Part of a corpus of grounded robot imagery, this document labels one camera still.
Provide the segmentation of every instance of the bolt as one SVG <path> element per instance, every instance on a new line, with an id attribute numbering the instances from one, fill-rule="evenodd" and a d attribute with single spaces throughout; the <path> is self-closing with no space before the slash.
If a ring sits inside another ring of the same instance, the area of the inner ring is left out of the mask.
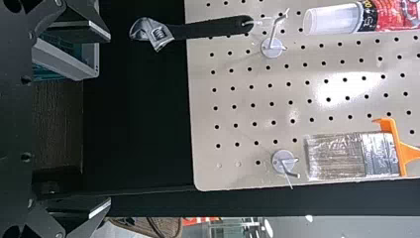
<path id="1" fill-rule="evenodd" d="M 31 208 L 32 204 L 34 203 L 34 200 L 29 198 L 28 200 L 28 208 Z"/>
<path id="2" fill-rule="evenodd" d="M 58 7 L 61 7 L 61 6 L 62 6 L 62 1 L 61 1 L 61 0 L 55 0 L 55 4 L 56 4 Z"/>

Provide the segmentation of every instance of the pegboard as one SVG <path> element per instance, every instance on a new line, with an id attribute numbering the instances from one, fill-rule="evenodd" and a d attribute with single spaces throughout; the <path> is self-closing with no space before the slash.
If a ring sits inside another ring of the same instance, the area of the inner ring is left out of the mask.
<path id="1" fill-rule="evenodd" d="M 287 186 L 270 161 L 288 150 L 309 181 L 307 135 L 379 131 L 371 121 L 396 120 L 401 140 L 420 145 L 420 32 L 305 36 L 307 9 L 342 0 L 185 0 L 186 22 L 235 15 L 276 17 L 290 8 L 277 38 L 288 47 L 265 58 L 271 26 L 249 34 L 188 40 L 195 185 L 200 190 Z M 408 166 L 420 177 L 419 163 Z"/>

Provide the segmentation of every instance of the wrench jaw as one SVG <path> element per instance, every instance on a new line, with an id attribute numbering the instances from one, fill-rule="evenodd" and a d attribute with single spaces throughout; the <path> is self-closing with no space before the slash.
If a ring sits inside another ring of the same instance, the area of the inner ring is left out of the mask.
<path id="1" fill-rule="evenodd" d="M 136 41 L 150 41 L 156 52 L 175 40 L 165 24 L 145 17 L 133 24 L 129 36 Z"/>

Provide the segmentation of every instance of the spray can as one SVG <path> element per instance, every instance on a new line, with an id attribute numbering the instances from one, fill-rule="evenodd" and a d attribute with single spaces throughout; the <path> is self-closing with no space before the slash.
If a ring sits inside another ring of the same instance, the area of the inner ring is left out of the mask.
<path id="1" fill-rule="evenodd" d="M 361 0 L 306 11 L 307 35 L 420 29 L 420 0 Z"/>

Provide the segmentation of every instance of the black rubber grip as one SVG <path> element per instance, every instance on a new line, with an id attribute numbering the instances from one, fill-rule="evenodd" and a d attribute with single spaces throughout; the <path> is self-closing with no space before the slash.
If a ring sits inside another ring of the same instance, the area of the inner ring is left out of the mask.
<path id="1" fill-rule="evenodd" d="M 250 16 L 236 16 L 196 22 L 185 25 L 166 25 L 176 40 L 187 40 L 209 37 L 234 36 L 248 33 L 254 24 L 243 25 L 252 21 Z"/>

